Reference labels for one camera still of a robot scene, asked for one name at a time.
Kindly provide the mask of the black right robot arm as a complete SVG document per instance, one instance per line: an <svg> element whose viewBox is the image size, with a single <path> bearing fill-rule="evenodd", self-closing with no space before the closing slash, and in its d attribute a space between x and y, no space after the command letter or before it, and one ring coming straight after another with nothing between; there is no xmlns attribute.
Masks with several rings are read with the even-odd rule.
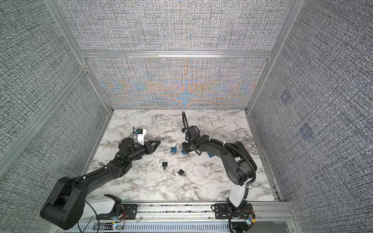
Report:
<svg viewBox="0 0 373 233"><path fill-rule="evenodd" d="M242 208L249 193L249 186L256 181L257 171L257 165L244 145L239 141L227 143L208 135L201 135L196 126L185 126L182 133L185 138L182 150L186 154L195 152L201 155L206 152L221 159L231 181L231 191L227 202L233 210Z"/></svg>

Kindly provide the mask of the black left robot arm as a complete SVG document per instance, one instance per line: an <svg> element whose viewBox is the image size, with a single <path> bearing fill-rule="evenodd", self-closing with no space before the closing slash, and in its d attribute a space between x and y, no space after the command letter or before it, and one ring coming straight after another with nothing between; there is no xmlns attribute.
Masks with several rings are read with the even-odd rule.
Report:
<svg viewBox="0 0 373 233"><path fill-rule="evenodd" d="M160 140L140 144L133 138L123 139L119 143L119 151L108 164L86 175L59 179L40 210L40 217L63 230L72 228L83 217L88 194L124 176L133 161L152 154L160 144Z"/></svg>

